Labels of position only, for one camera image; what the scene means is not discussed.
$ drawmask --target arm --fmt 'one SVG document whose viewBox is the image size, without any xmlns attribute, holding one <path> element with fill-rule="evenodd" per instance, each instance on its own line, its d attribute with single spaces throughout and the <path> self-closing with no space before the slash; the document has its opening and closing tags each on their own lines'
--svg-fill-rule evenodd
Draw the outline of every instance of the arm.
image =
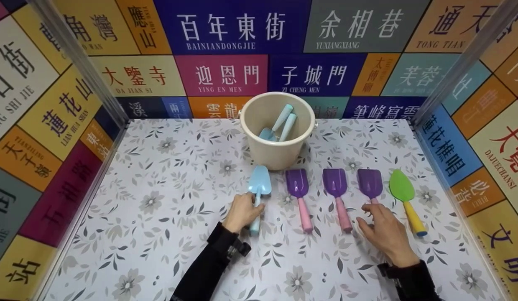
<svg viewBox="0 0 518 301">
<path fill-rule="evenodd" d="M 207 246 L 184 274 L 170 301 L 208 301 L 230 263 L 238 234 L 264 210 L 253 207 L 253 195 L 237 194 L 224 223 L 218 223 L 207 239 Z"/>
<path fill-rule="evenodd" d="M 362 209 L 370 212 L 374 227 L 358 217 L 359 227 L 368 241 L 393 263 L 382 263 L 378 268 L 382 276 L 394 280 L 400 300 L 440 301 L 426 263 L 409 245 L 406 227 L 383 204 L 365 204 Z"/>
</svg>

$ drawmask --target gray sign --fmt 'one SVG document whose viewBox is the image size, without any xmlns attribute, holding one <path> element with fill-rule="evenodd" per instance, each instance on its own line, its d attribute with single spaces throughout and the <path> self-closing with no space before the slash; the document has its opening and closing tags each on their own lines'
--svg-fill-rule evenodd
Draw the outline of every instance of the gray sign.
<svg viewBox="0 0 518 301">
<path fill-rule="evenodd" d="M 0 170 L 0 259 L 41 192 Z"/>
<path fill-rule="evenodd" d="M 304 52 L 402 52 L 428 3 L 429 0 L 315 0 Z"/>
</svg>

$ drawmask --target plastic bucket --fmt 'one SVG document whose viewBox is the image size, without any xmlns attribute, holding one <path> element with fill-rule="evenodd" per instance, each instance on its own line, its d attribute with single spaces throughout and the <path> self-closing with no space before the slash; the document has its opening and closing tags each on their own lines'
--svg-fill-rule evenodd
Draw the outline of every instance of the plastic bucket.
<svg viewBox="0 0 518 301">
<path fill-rule="evenodd" d="M 274 142 L 259 138 L 263 128 L 271 128 L 286 104 L 293 106 L 297 115 L 287 141 Z M 240 124 L 248 136 L 251 158 L 255 164 L 269 170 L 289 168 L 298 158 L 305 139 L 315 128 L 314 111 L 311 106 L 296 95 L 283 92 L 267 92 L 250 99 L 240 112 Z M 284 124 L 276 131 L 279 137 Z"/>
</svg>

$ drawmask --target human hand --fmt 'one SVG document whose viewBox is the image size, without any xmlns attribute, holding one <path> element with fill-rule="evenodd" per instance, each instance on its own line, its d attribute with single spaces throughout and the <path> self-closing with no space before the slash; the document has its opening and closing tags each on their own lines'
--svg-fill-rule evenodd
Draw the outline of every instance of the human hand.
<svg viewBox="0 0 518 301">
<path fill-rule="evenodd" d="M 378 250 L 385 253 L 397 267 L 408 267 L 419 263 L 419 258 L 411 249 L 406 227 L 382 204 L 364 204 L 361 209 L 370 212 L 374 219 L 372 229 L 364 219 L 357 218 L 359 227 Z"/>
<path fill-rule="evenodd" d="M 255 196 L 251 193 L 237 194 L 231 204 L 229 213 L 222 225 L 229 231 L 239 234 L 245 225 L 258 217 L 264 211 L 264 203 L 253 207 Z"/>
</svg>

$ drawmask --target pink handle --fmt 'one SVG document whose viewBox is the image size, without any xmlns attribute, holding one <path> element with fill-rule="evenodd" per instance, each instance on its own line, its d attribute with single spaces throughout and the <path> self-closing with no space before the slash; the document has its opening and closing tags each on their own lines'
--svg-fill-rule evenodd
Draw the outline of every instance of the pink handle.
<svg viewBox="0 0 518 301">
<path fill-rule="evenodd" d="M 335 198 L 335 203 L 337 204 L 337 214 L 339 214 L 339 224 L 341 225 L 341 229 L 346 233 L 350 233 L 353 227 L 350 217 L 348 216 L 348 212 L 346 212 L 346 208 L 344 207 L 344 202 L 340 197 L 338 197 Z"/>
<path fill-rule="evenodd" d="M 299 207 L 299 218 L 301 219 L 301 228 L 307 234 L 311 234 L 313 231 L 313 224 L 311 223 L 311 218 L 309 217 L 309 211 L 307 210 L 307 206 L 303 198 L 298 198 L 298 207 Z"/>
</svg>

